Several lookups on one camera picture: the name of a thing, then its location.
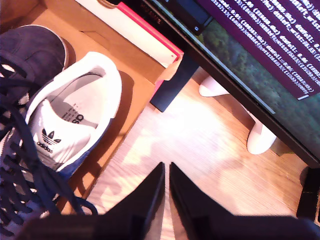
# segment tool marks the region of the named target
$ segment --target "monitor stand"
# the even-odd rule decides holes
[[[203,97],[216,97],[229,94],[213,77],[207,77],[199,87],[199,93]],[[249,153],[258,155],[267,151],[276,140],[274,135],[265,125],[263,125],[252,113],[242,106],[253,118],[255,124],[247,139],[247,150]]]

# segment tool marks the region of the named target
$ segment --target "black object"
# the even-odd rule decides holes
[[[235,216],[202,192],[174,163],[170,190],[189,240],[319,240],[320,228],[291,216]]]
[[[195,0],[160,0],[160,2],[197,36],[213,19]]]
[[[142,240],[165,194],[165,164],[104,215],[50,215],[31,221],[18,240]]]
[[[308,168],[304,181],[296,216],[298,218],[308,218],[312,221],[316,218],[317,204],[320,189],[320,169]]]
[[[199,65],[187,53],[185,53],[173,78],[170,81],[164,81],[161,84],[152,97],[150,103],[161,112],[164,112],[182,88],[187,84],[198,67]]]

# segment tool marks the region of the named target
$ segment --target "shoe sole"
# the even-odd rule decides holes
[[[62,71],[65,70],[69,66],[69,51],[68,51],[68,48],[67,48],[65,41],[58,34],[56,34],[54,31],[52,31],[50,28],[48,28],[46,26],[41,26],[41,25],[37,25],[37,24],[28,24],[28,25],[20,26],[20,28],[27,27],[27,26],[37,26],[37,27],[47,29],[59,38],[59,40],[61,41],[63,48],[64,48],[64,63],[63,63]]]

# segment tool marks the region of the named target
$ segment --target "shoe insole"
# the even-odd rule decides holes
[[[106,87],[101,76],[88,74],[57,89],[47,99],[63,120],[96,128],[105,109]]]

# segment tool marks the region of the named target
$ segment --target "wooden floor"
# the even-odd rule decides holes
[[[166,166],[162,230],[148,239],[187,239],[170,197],[171,162],[235,215],[296,213],[306,164],[279,140],[261,155],[250,154],[246,141],[254,121],[230,95],[200,96],[198,83],[205,76],[196,72],[164,113],[145,108],[88,198],[101,214],[161,161]]]

